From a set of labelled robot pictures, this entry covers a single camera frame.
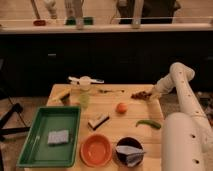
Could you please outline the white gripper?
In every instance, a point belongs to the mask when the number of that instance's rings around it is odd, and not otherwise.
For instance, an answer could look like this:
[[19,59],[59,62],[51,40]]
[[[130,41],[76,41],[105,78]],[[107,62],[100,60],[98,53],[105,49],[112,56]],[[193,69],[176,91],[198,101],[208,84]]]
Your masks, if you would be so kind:
[[170,76],[161,78],[154,87],[148,92],[150,95],[149,100],[160,99],[162,94],[168,94],[174,88],[174,83]]

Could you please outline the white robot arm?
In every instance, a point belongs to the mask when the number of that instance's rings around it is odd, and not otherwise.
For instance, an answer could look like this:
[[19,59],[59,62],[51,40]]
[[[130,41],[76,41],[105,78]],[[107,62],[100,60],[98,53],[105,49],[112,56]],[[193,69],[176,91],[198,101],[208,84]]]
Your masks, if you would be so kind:
[[195,71],[175,62],[151,89],[151,99],[176,89],[180,111],[162,126],[162,171],[206,171],[203,153],[213,147],[213,129],[189,82]]

